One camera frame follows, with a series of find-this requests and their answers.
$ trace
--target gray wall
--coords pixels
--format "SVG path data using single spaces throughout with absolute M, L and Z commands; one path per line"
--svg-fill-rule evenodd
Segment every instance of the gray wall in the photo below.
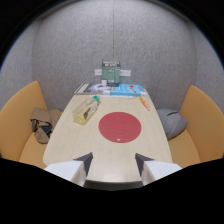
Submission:
M 85 0 L 46 17 L 33 50 L 33 78 L 49 109 L 64 110 L 82 83 L 99 82 L 103 59 L 132 71 L 156 108 L 179 109 L 196 81 L 196 49 L 186 22 L 142 0 Z
M 224 74 L 213 48 L 184 17 L 143 0 L 83 0 L 34 22 L 0 74 L 0 109 L 38 80 L 49 109 L 64 110 L 82 83 L 98 83 L 102 60 L 120 60 L 155 106 L 179 110 L 193 84 L 224 111 Z
M 32 50 L 40 21 L 32 23 L 12 46 L 0 72 L 0 110 L 21 88 L 33 81 Z
M 224 71 L 222 64 L 203 33 L 189 23 L 197 50 L 196 86 L 210 96 L 224 113 Z

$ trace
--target white table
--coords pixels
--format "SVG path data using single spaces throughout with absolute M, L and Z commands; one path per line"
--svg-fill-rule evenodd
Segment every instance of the white table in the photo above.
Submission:
M 149 96 L 144 97 L 151 110 L 147 111 L 139 97 L 102 97 L 97 111 L 85 125 L 73 122 L 74 110 L 86 95 L 74 95 L 51 135 L 44 154 L 46 165 L 71 161 L 90 152 L 93 160 L 87 180 L 128 183 L 141 181 L 135 153 L 157 161 L 172 163 L 169 145 Z M 103 116 L 111 112 L 126 112 L 141 123 L 140 135 L 128 143 L 115 143 L 104 138 L 98 128 Z

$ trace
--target red circular mat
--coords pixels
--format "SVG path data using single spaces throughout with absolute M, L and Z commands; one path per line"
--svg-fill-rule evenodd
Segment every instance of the red circular mat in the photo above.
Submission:
M 136 139 L 141 132 L 141 123 L 131 114 L 114 112 L 105 115 L 99 122 L 100 133 L 112 142 L 125 143 Z

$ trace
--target book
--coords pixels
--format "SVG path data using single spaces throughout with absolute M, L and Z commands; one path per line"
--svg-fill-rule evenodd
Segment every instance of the book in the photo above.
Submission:
M 102 80 L 107 81 L 108 86 L 119 86 L 121 73 L 120 61 L 103 61 L 102 62 Z
M 118 87 L 111 88 L 110 95 L 144 97 L 147 96 L 147 93 L 141 85 L 119 84 Z
M 102 84 L 82 84 L 76 91 L 76 95 L 111 95 L 111 96 L 141 96 L 147 95 L 141 85 L 119 84 L 116 86 L 106 86 Z
M 76 95 L 110 95 L 110 86 L 100 84 L 82 84 L 76 91 Z

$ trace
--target seat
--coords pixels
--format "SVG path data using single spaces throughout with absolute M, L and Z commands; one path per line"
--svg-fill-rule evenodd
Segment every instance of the seat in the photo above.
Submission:
M 34 107 L 47 110 L 40 85 L 34 81 L 18 91 L 0 113 L 0 153 L 4 159 L 43 168 L 46 144 L 39 144 L 32 134 L 30 116 Z
M 188 120 L 188 125 L 183 133 L 169 141 L 173 162 L 184 168 L 222 158 L 224 116 L 215 102 L 202 90 L 191 85 L 180 114 Z

